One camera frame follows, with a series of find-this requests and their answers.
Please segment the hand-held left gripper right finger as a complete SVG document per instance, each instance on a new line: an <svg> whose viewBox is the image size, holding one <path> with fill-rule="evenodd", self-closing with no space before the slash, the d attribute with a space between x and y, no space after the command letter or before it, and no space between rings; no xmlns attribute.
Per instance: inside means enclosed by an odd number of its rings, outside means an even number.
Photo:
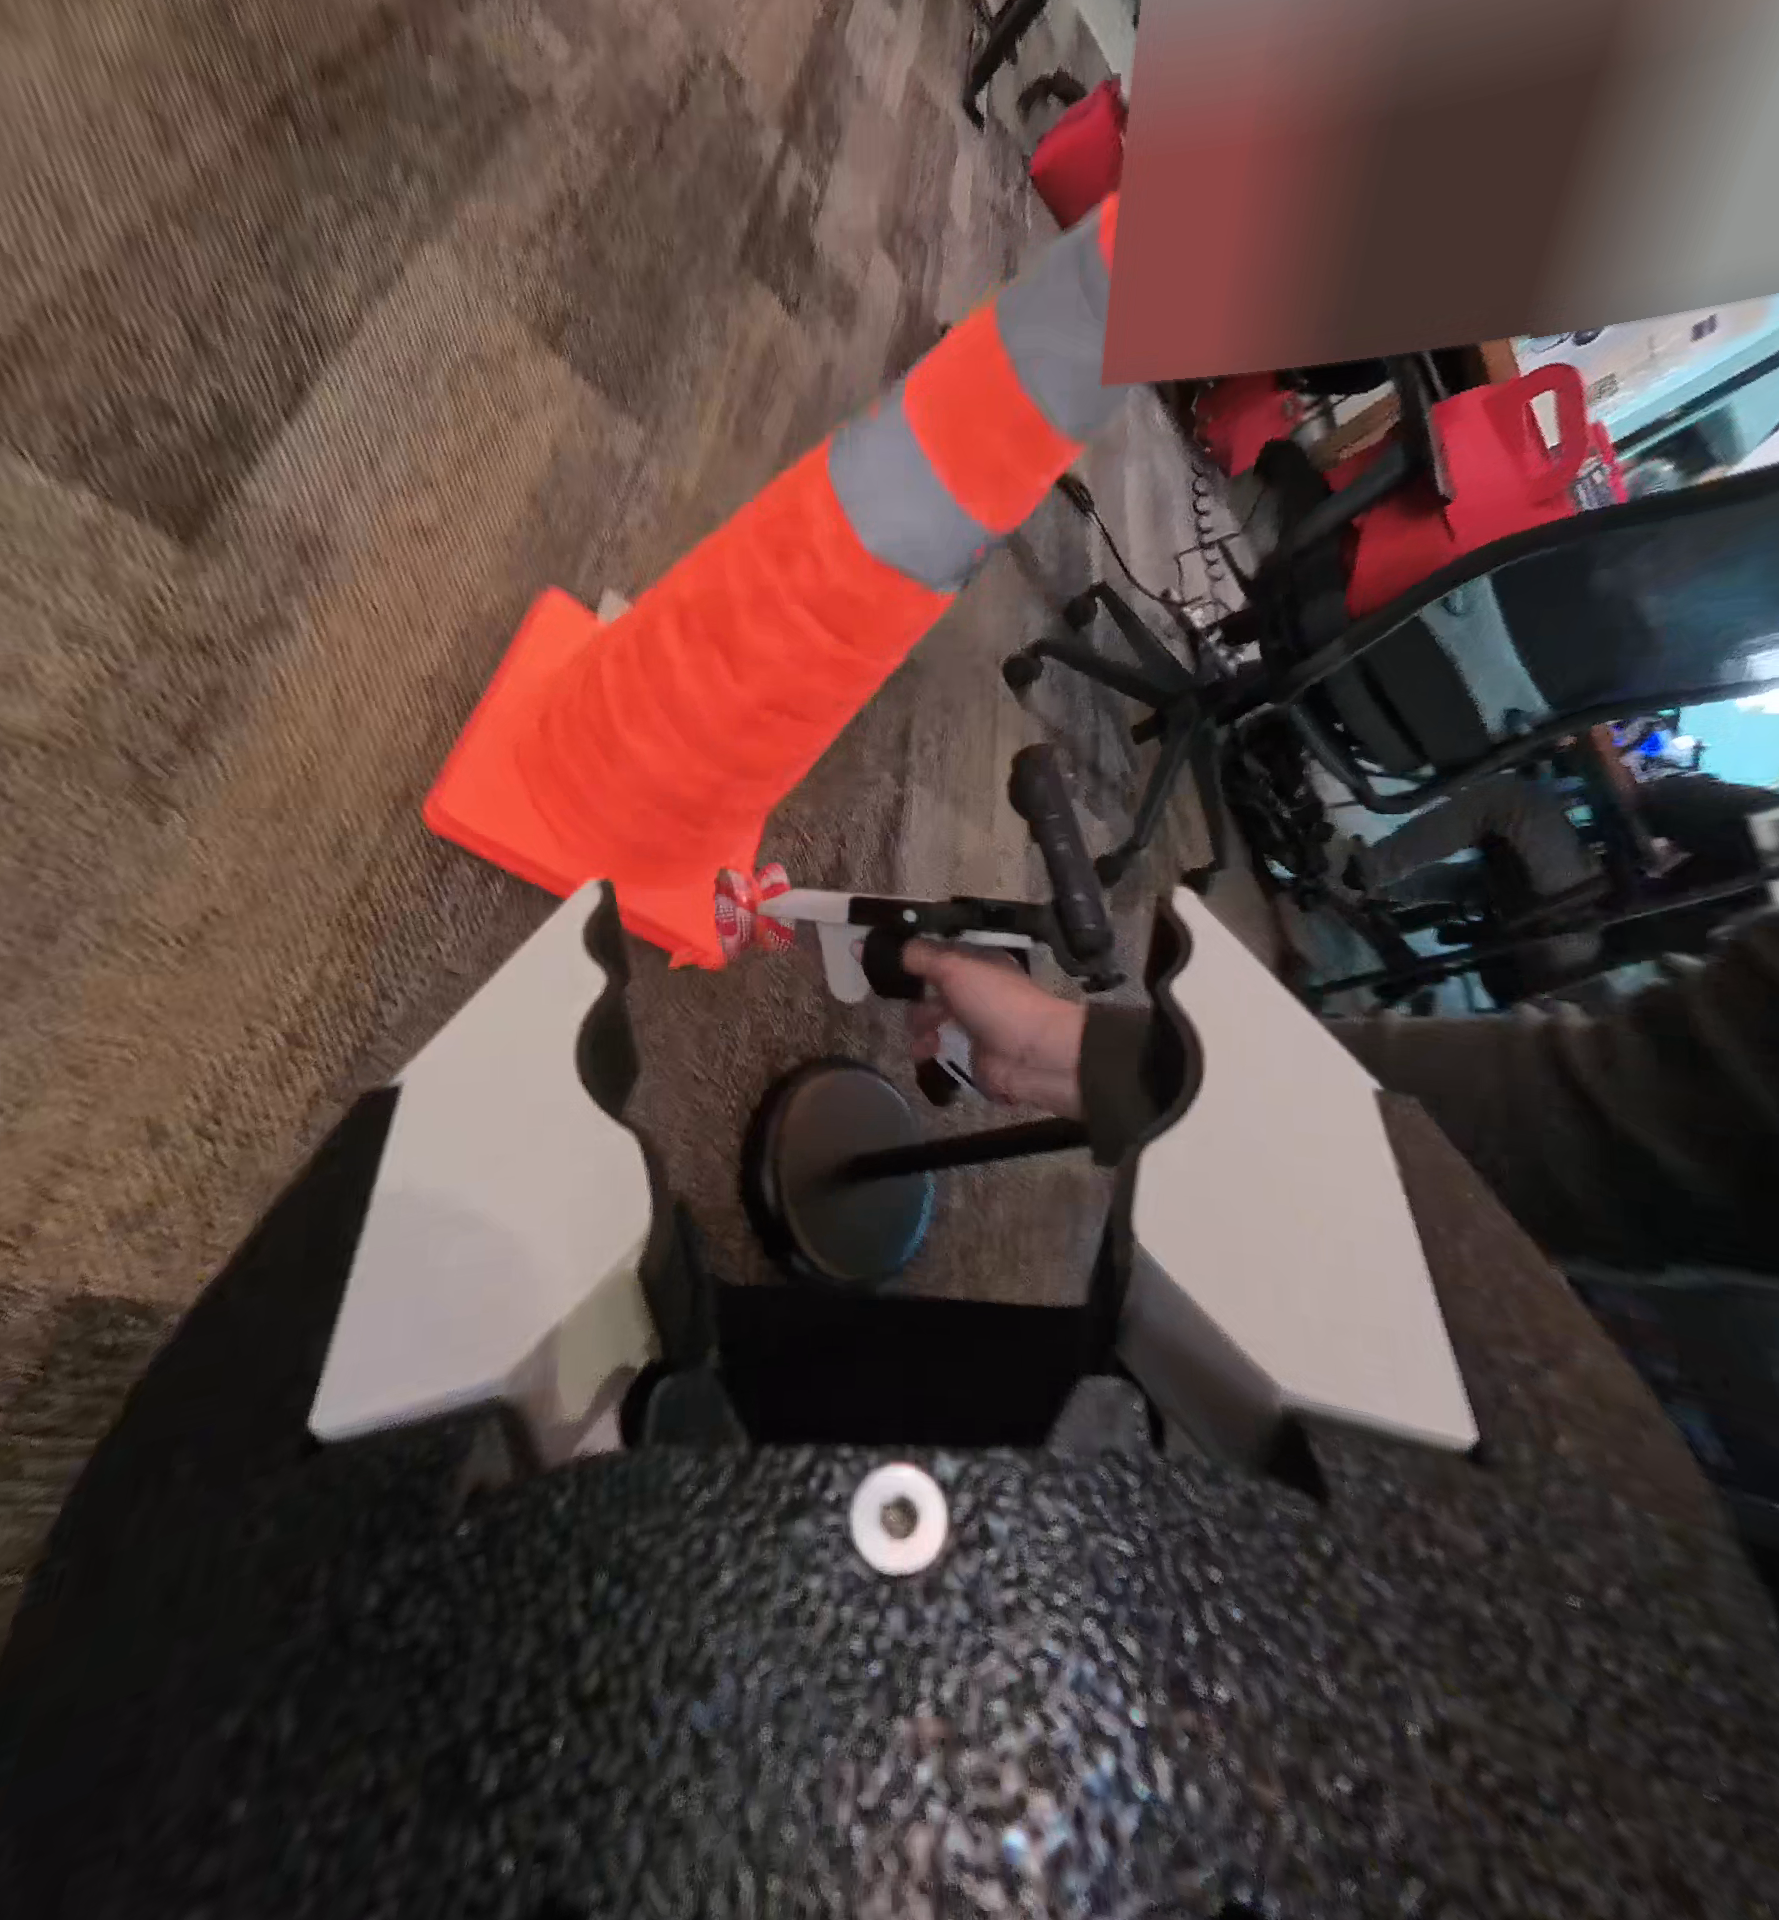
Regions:
<svg viewBox="0 0 1779 1920"><path fill-rule="evenodd" d="M1172 891L1158 935L1149 998L1181 1086L1122 1169L1118 1357L1208 1457L1260 1468L1311 1421L1471 1454L1380 1083L1203 897Z"/></svg>

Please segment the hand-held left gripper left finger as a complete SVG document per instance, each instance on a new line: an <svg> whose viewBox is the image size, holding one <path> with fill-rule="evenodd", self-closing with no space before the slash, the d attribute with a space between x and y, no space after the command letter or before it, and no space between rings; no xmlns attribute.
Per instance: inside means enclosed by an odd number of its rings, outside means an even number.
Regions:
<svg viewBox="0 0 1779 1920"><path fill-rule="evenodd" d="M316 1441L487 1412L547 1468L621 1444L627 1389L662 1353L633 1068L621 923L590 884L392 1081Z"/></svg>

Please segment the person's right forearm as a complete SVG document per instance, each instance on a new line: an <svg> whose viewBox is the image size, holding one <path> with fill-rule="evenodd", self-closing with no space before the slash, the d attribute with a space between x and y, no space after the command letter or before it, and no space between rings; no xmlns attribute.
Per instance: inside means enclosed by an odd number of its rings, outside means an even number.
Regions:
<svg viewBox="0 0 1779 1920"><path fill-rule="evenodd" d="M1557 1261L1779 1278L1779 913L1608 1013L1323 1020Z"/></svg>

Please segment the person's right hand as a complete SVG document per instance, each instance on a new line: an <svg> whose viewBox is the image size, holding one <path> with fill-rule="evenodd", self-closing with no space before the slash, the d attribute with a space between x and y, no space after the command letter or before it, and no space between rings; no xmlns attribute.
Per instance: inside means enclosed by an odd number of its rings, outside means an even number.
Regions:
<svg viewBox="0 0 1779 1920"><path fill-rule="evenodd" d="M942 1031L967 1041L977 1092L1044 1116L1080 1120L1078 1065L1089 1011L1034 984L1002 948L911 940L902 965L922 984L906 1008L906 1036L916 1064L942 1052Z"/></svg>

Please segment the black framed floor sign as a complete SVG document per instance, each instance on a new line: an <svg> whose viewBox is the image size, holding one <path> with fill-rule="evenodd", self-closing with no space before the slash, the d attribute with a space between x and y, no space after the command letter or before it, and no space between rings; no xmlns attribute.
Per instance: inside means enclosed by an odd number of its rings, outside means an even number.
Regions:
<svg viewBox="0 0 1779 1920"><path fill-rule="evenodd" d="M794 1280L874 1293L922 1253L942 1174L1089 1145L1062 1116L936 1135L882 1072L825 1058L764 1092L744 1134L742 1203Z"/></svg>

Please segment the orange striped traffic cone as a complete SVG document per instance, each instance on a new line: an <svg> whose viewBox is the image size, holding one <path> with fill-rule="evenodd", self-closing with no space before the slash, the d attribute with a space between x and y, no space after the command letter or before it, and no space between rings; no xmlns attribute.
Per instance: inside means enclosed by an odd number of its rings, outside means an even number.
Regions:
<svg viewBox="0 0 1779 1920"><path fill-rule="evenodd" d="M716 884L1050 496L1102 378L1106 194L612 620L523 616L423 804L439 839L567 899L606 884L671 965L724 968Z"/></svg>

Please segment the black mesh office chair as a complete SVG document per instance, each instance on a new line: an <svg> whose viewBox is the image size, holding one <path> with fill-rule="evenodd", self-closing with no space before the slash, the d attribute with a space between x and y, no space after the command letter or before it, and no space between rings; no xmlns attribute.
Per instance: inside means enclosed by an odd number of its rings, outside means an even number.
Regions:
<svg viewBox="0 0 1779 1920"><path fill-rule="evenodd" d="M1292 987L1320 1013L1347 998L1428 1007L1460 978L1506 1007L1534 978L1547 993L1591 978L1529 963L1554 940L1592 936L1608 965L1633 965L1779 904L1779 850L1762 856L1756 840L1729 878L1641 879L1636 804L1608 774L1581 779L1592 873L1550 901L1531 904L1521 856L1491 834L1475 849L1506 879L1479 878L1460 899L1355 904L1326 873L1331 820L1311 782L1326 774L1350 804L1412 826L1479 782L1570 765L1596 726L1779 692L1779 466L1496 540L1366 616L1314 594L1320 550L1340 550L1339 506L1299 523L1220 620L1257 645L1255 663L1183 668L1106 582L1063 620L1083 630L1106 610L1142 665L1056 635L1005 660L1018 697L1056 661L1142 705L1136 738L1160 743L1129 837L1094 863L1102 890L1142 859L1190 774L1213 846L1232 818L1267 886L1377 954L1355 975L1296 969Z"/></svg>

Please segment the red box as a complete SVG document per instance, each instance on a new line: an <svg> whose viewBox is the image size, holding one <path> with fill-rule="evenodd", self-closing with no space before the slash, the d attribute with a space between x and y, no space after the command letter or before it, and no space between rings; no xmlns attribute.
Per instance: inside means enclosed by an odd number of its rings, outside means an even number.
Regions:
<svg viewBox="0 0 1779 1920"><path fill-rule="evenodd" d="M1058 229L1070 229L1120 193L1128 102L1108 77L1070 102L1040 137L1029 180Z"/></svg>

